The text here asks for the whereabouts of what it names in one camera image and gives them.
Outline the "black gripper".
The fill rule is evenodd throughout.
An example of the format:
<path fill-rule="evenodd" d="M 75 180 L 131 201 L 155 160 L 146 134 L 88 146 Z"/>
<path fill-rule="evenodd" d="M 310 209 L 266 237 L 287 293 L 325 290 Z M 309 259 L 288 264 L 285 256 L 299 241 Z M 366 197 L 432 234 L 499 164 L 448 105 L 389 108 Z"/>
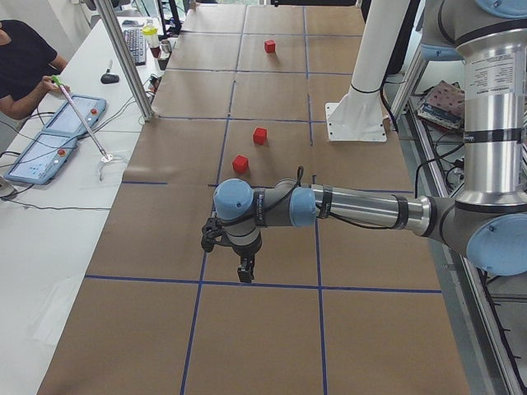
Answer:
<path fill-rule="evenodd" d="M 254 256 L 262 247 L 261 234 L 247 245 L 233 244 L 233 251 L 241 257 L 240 265 L 237 268 L 237 274 L 240 282 L 248 282 L 250 275 L 250 282 L 254 280 Z"/>

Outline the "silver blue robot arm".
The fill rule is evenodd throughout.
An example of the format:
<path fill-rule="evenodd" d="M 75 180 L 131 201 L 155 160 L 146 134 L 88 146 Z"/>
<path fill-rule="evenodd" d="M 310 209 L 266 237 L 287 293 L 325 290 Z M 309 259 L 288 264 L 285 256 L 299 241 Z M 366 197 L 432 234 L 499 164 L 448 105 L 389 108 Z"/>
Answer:
<path fill-rule="evenodd" d="M 464 188 L 456 197 L 405 198 L 284 179 L 252 188 L 228 179 L 201 245 L 240 257 L 238 276 L 254 278 L 255 255 L 269 226 L 318 219 L 373 230 L 410 230 L 435 239 L 475 267 L 498 276 L 526 270 L 526 194 L 520 184 L 525 140 L 526 4 L 523 1 L 429 1 L 421 41 L 426 58 L 464 60 Z"/>

